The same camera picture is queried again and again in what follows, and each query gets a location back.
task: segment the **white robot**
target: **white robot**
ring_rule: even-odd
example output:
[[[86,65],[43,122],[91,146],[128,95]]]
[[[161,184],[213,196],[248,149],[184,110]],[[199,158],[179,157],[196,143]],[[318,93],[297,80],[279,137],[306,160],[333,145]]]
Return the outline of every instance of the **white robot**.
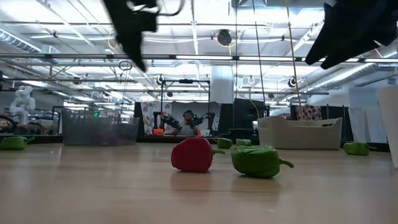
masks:
[[[27,117],[30,111],[36,108],[35,99],[30,97],[33,88],[31,86],[20,86],[15,92],[15,99],[10,106],[11,116],[18,115],[18,124],[27,124]]]

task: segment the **orange object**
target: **orange object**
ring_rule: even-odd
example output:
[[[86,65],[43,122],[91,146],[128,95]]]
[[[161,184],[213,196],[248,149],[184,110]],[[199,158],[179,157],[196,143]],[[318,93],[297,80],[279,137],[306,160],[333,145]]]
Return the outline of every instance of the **orange object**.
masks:
[[[163,136],[164,130],[161,128],[154,129],[154,136]]]

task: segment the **gray bin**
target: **gray bin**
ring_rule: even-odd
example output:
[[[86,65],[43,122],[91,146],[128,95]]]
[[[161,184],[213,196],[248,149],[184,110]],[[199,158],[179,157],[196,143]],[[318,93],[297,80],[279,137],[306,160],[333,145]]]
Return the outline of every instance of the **gray bin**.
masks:
[[[125,146],[136,143],[139,118],[129,124],[113,118],[75,117],[62,111],[63,143],[66,146]]]

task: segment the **green toy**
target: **green toy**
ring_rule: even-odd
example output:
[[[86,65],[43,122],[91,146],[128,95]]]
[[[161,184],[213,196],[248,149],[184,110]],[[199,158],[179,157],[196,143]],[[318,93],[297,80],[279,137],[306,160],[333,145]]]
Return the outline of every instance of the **green toy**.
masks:
[[[280,159],[277,150],[271,146],[236,146],[231,157],[234,168],[250,177],[271,178],[279,173],[281,164],[294,167]]]
[[[219,149],[229,149],[233,145],[232,140],[226,138],[220,138],[217,140],[217,146]]]
[[[346,143],[343,148],[347,154],[356,156],[368,156],[370,152],[369,149],[377,149],[375,147],[370,147],[366,142]]]
[[[30,139],[25,137],[4,138],[0,142],[0,150],[24,150],[27,143],[33,141],[34,139],[34,137]]]
[[[237,146],[252,146],[250,139],[237,139]]]

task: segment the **red bell pepper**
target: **red bell pepper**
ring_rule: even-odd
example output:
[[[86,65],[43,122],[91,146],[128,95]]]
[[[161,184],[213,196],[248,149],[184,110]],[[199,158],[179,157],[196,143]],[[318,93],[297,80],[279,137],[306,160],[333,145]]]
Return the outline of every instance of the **red bell pepper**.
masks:
[[[225,154],[213,150],[205,138],[187,138],[173,148],[172,165],[185,172],[207,172],[216,153]]]

